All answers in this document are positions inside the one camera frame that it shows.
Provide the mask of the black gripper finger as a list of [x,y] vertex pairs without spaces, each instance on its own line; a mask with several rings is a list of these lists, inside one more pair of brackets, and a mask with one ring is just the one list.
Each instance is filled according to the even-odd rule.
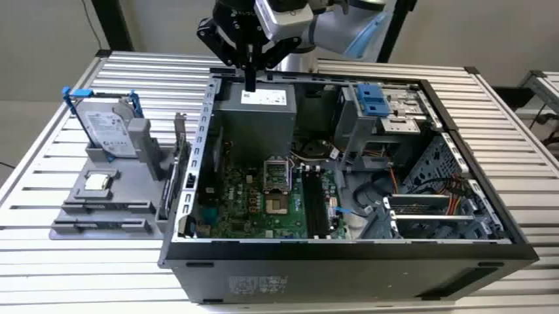
[[277,42],[266,51],[263,45],[255,44],[253,47],[253,91],[257,90],[257,72],[274,68],[287,55],[301,45],[302,39],[291,37]]
[[238,38],[233,46],[219,34],[218,24],[213,18],[201,21],[197,35],[217,57],[229,66],[235,66],[245,72],[245,90],[253,90],[253,64],[250,62],[249,45]]

